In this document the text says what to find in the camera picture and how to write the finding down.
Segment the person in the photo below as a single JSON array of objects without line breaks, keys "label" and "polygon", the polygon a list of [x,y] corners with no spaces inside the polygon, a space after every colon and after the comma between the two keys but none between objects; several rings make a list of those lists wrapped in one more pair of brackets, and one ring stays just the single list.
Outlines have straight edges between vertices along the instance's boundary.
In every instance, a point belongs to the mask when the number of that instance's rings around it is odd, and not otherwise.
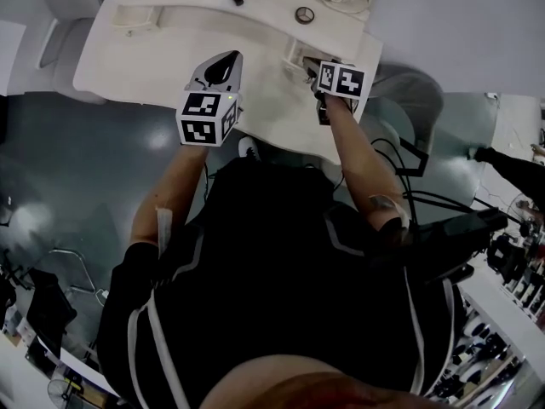
[{"label": "person", "polygon": [[[531,145],[533,153],[545,153],[535,144]],[[518,188],[522,194],[532,199],[539,210],[532,209],[527,201],[517,204],[519,209],[525,210],[537,221],[542,222],[545,211],[545,167],[535,162],[511,158],[507,154],[499,153],[492,147],[470,147],[468,158],[477,162],[486,162],[492,165],[500,176]]]},{"label": "person", "polygon": [[[327,95],[326,107],[357,210],[320,170],[262,162],[249,137],[190,222],[207,147],[182,146],[142,202],[97,338],[131,406],[441,406],[413,394],[436,383],[451,343],[443,284],[367,271],[409,220],[346,103]],[[158,209],[172,214],[166,246]]]}]

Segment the black shirt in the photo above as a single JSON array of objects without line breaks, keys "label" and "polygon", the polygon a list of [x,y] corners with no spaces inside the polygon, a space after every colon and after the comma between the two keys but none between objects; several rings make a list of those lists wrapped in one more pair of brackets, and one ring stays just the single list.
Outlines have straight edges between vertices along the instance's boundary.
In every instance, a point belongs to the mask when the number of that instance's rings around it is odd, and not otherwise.
[{"label": "black shirt", "polygon": [[[396,221],[385,227],[392,228]],[[370,277],[365,267],[383,232],[337,204],[320,171],[238,159],[218,173],[201,214],[174,232],[160,259],[153,245],[136,244],[114,269],[97,344],[106,379],[139,406],[127,328],[154,290],[191,407],[235,366],[270,354],[311,357],[363,382],[409,391],[420,352],[407,276],[400,268]],[[441,289],[412,296],[435,302],[450,335]],[[426,309],[419,308],[420,320],[438,321]],[[148,312],[137,334],[141,393],[149,407],[176,407]],[[448,338],[439,340],[445,351]]]}]

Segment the white desk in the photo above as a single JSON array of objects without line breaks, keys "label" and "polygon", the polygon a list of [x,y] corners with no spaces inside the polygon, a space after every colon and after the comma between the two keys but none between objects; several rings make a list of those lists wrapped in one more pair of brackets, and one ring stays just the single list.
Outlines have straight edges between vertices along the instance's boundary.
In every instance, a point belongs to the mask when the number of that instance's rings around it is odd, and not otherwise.
[{"label": "white desk", "polygon": [[[37,337],[37,340],[42,346],[49,350],[47,345],[40,339],[40,337]],[[84,362],[82,362],[80,359],[78,359],[76,356],[74,356],[72,353],[67,351],[64,348],[60,348],[60,362],[62,362],[64,365],[68,366],[69,368],[72,368],[73,371],[75,371],[77,374],[81,375],[84,379],[88,380],[92,384],[98,386],[101,389],[104,389],[105,391],[109,392],[110,394],[116,395],[119,397],[119,394],[113,390],[112,386],[107,382],[106,378],[100,374],[98,371],[94,370]]]},{"label": "white desk", "polygon": [[[118,0],[102,4],[77,67],[76,89],[175,109],[198,64],[237,49],[244,56],[244,113],[237,128],[274,146],[340,163],[330,129],[318,124],[309,85],[291,80],[283,69],[287,34],[217,10],[168,7],[160,31],[127,37],[112,27],[117,6]],[[369,93],[381,51],[379,41],[363,34],[353,63],[367,73],[364,92]],[[363,108],[361,102],[358,117]],[[172,119],[176,131],[174,110]]]}]

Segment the white stripe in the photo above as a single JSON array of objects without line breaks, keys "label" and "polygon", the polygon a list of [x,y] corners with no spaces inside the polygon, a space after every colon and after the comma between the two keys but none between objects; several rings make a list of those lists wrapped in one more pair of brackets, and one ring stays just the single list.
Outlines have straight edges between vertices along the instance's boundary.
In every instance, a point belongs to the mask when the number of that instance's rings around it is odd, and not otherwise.
[{"label": "white stripe", "polygon": [[420,330],[420,324],[418,323],[418,316],[416,315],[415,304],[412,302],[412,295],[410,294],[409,279],[407,278],[407,267],[403,268],[405,274],[405,285],[407,286],[407,296],[409,297],[410,317],[412,318],[412,326],[415,330],[416,346],[418,347],[418,363],[416,364],[415,376],[410,386],[410,393],[419,395],[422,391],[422,385],[424,384],[424,338],[422,337],[422,331]]},{"label": "white stripe", "polygon": [[167,250],[172,234],[172,210],[155,208],[157,211],[159,257]]},{"label": "white stripe", "polygon": [[138,384],[138,377],[136,376],[136,337],[138,335],[138,316],[146,309],[147,304],[142,306],[140,310],[134,310],[129,317],[129,324],[127,325],[127,348],[129,349],[129,371],[130,379],[133,383],[133,388],[136,392],[136,398],[140,402],[143,409],[149,409],[149,406],[142,395],[140,385]]},{"label": "white stripe", "polygon": [[174,362],[172,361],[172,357],[170,357],[169,346],[164,338],[163,327],[161,327],[161,321],[159,320],[157,306],[155,304],[155,290],[152,291],[152,297],[149,301],[147,314],[150,319],[153,339],[155,340],[159,360],[161,360],[161,366],[163,367],[163,372],[167,378],[167,382],[169,383],[170,392],[172,393],[176,406],[178,409],[189,409],[186,394],[184,393],[184,389],[181,387]]},{"label": "white stripe", "polygon": [[176,277],[178,277],[180,274],[185,273],[186,271],[191,271],[197,267],[201,258],[201,250],[203,249],[203,239],[204,239],[204,230],[203,228],[198,226],[198,237],[197,237],[197,242],[195,243],[195,251],[193,252],[193,259],[187,265],[182,265],[181,267],[178,268],[178,270],[174,273],[174,276],[172,276],[172,281],[176,280]]},{"label": "white stripe", "polygon": [[449,365],[450,357],[452,356],[452,351],[454,349],[454,312],[455,312],[454,311],[454,291],[452,290],[452,283],[450,282],[450,279],[443,279],[443,289],[445,290],[446,307],[450,313],[449,348],[445,356],[445,362],[443,363],[443,368],[441,368],[439,375],[437,376],[435,381],[432,383],[432,386],[430,386],[429,389],[426,391],[425,395],[428,395],[430,392],[432,392],[433,388],[435,388],[435,385],[439,382],[441,376],[443,376],[443,372],[446,370],[446,367]]}]

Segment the white wall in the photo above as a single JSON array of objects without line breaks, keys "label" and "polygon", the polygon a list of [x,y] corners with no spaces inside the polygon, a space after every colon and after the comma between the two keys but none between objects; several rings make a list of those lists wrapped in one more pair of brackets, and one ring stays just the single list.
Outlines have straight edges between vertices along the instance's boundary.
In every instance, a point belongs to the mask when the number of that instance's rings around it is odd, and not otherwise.
[{"label": "white wall", "polygon": [[8,94],[52,91],[54,68],[47,66],[38,70],[35,67],[43,39],[53,20],[44,0],[0,0],[0,20],[26,26],[11,72]]}]

